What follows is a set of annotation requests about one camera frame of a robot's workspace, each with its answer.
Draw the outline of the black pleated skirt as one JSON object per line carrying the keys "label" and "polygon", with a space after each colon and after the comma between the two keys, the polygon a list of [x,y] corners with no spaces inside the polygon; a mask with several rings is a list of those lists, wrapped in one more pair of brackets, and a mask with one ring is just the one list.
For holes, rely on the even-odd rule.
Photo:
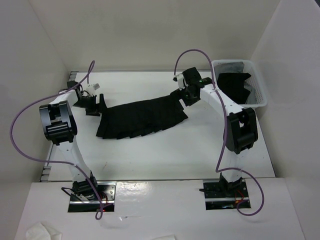
{"label": "black pleated skirt", "polygon": [[143,137],[172,128],[187,118],[180,101],[172,95],[103,106],[96,136],[117,140]]}

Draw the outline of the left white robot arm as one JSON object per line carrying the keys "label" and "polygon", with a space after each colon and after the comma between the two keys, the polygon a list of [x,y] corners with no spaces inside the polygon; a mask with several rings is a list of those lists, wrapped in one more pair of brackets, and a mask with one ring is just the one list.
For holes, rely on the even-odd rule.
{"label": "left white robot arm", "polygon": [[100,116],[107,106],[104,95],[96,95],[96,90],[100,88],[98,83],[88,84],[84,90],[80,86],[72,89],[77,84],[74,80],[69,82],[68,89],[61,90],[49,104],[39,107],[39,113],[46,139],[57,146],[65,160],[71,163],[72,191],[76,196],[93,200],[98,197],[100,188],[79,149],[76,139],[78,128],[72,107],[85,109],[85,114],[89,116]]}

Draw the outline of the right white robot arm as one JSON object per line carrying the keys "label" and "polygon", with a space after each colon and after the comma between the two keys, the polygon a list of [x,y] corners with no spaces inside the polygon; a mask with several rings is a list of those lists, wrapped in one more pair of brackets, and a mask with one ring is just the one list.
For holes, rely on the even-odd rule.
{"label": "right white robot arm", "polygon": [[195,67],[174,75],[173,81],[178,84],[178,89],[173,93],[185,106],[202,100],[224,120],[223,153],[219,156],[216,172],[220,174],[219,192],[229,197],[240,187],[245,158],[258,140],[255,111],[235,103],[219,89],[214,80],[202,78]]}

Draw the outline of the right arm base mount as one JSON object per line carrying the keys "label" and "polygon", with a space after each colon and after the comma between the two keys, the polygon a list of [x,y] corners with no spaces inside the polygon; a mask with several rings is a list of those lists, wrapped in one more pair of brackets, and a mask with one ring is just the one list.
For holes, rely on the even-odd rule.
{"label": "right arm base mount", "polygon": [[206,210],[237,209],[238,203],[240,203],[239,209],[251,208],[245,181],[242,181],[235,189],[223,190],[217,179],[204,180],[203,187],[199,191],[204,193]]}

